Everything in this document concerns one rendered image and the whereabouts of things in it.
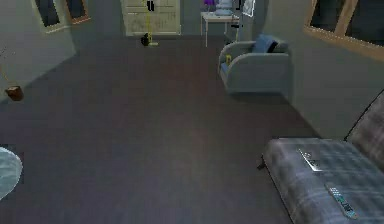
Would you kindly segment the grey remote control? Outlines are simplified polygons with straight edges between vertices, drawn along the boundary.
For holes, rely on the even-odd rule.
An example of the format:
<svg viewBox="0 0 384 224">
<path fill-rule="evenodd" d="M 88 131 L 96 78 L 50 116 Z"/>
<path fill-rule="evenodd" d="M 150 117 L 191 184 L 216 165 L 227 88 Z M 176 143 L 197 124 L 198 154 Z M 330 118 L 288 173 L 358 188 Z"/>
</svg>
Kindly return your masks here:
<svg viewBox="0 0 384 224">
<path fill-rule="evenodd" d="M 357 213 L 353 209 L 353 207 L 349 204 L 349 202 L 344 198 L 344 196 L 340 193 L 340 191 L 336 187 L 327 187 L 328 192 L 334 198 L 336 203 L 341 208 L 343 214 L 350 219 L 356 220 L 358 218 Z"/>
</svg>

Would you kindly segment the white framed window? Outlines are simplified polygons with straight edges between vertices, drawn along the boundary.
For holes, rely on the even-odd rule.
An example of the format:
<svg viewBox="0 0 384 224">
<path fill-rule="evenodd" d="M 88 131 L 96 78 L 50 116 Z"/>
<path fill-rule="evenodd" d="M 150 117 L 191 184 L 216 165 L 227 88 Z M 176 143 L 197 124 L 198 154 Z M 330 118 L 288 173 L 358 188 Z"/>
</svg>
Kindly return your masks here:
<svg viewBox="0 0 384 224">
<path fill-rule="evenodd" d="M 52 34 L 67 28 L 62 0 L 30 0 L 30 2 L 43 34 Z"/>
</svg>

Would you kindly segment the wooden framed window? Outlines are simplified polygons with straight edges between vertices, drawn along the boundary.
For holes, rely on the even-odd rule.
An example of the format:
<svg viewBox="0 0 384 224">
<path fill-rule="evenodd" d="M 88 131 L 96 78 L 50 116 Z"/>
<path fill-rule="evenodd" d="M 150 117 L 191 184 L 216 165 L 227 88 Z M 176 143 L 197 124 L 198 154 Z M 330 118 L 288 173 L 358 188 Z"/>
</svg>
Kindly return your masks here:
<svg viewBox="0 0 384 224">
<path fill-rule="evenodd" d="M 311 0 L 303 31 L 384 62 L 384 0 Z"/>
</svg>

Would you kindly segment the blue cushion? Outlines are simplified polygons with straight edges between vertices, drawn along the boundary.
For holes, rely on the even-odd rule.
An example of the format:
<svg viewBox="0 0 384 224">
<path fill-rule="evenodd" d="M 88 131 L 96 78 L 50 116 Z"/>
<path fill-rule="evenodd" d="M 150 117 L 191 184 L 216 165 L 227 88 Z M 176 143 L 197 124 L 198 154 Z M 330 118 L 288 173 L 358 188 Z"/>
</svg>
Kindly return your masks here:
<svg viewBox="0 0 384 224">
<path fill-rule="evenodd" d="M 252 47 L 253 53 L 272 53 L 278 43 L 275 39 L 266 34 L 260 34 Z"/>
</svg>

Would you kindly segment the grey plaid sofa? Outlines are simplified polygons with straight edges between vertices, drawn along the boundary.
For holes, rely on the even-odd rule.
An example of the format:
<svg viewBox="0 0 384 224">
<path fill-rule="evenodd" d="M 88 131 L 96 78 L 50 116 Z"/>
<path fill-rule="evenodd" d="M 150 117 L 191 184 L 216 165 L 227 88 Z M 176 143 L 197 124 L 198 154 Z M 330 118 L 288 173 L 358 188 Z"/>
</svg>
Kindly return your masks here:
<svg viewBox="0 0 384 224">
<path fill-rule="evenodd" d="M 293 224 L 384 224 L 384 89 L 342 140 L 274 138 L 261 154 Z M 327 187 L 358 215 L 347 218 Z"/>
</svg>

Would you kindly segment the brown plant pot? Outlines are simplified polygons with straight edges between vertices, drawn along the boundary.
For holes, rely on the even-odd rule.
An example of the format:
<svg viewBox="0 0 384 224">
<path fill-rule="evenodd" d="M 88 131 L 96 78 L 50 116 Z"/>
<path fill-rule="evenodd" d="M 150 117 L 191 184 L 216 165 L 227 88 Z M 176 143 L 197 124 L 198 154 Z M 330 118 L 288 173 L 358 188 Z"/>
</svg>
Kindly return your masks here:
<svg viewBox="0 0 384 224">
<path fill-rule="evenodd" d="M 24 98 L 24 92 L 20 86 L 8 87 L 5 92 L 13 101 L 21 101 Z"/>
</svg>

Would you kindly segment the cream panelled door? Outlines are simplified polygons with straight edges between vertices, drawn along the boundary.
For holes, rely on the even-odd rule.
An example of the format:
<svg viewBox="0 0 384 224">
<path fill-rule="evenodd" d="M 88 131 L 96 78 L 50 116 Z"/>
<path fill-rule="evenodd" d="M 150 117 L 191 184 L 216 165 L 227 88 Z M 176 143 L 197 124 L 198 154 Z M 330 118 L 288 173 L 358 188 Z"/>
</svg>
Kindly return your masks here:
<svg viewBox="0 0 384 224">
<path fill-rule="evenodd" d="M 147 1 L 154 2 L 148 11 Z M 127 36 L 180 35 L 180 0 L 120 0 Z"/>
</svg>

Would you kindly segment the white side table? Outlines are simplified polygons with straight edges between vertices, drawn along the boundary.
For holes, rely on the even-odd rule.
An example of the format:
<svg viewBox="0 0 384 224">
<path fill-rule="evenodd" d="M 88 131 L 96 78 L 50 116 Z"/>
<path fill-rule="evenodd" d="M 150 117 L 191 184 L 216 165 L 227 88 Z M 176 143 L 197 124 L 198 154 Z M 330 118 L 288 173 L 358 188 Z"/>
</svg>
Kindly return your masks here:
<svg viewBox="0 0 384 224">
<path fill-rule="evenodd" d="M 208 31 L 210 23 L 223 23 L 224 35 L 227 35 L 228 25 L 238 25 L 240 17 L 236 15 L 218 16 L 214 12 L 201 12 L 200 13 L 200 35 L 205 36 L 205 46 L 208 46 Z"/>
</svg>

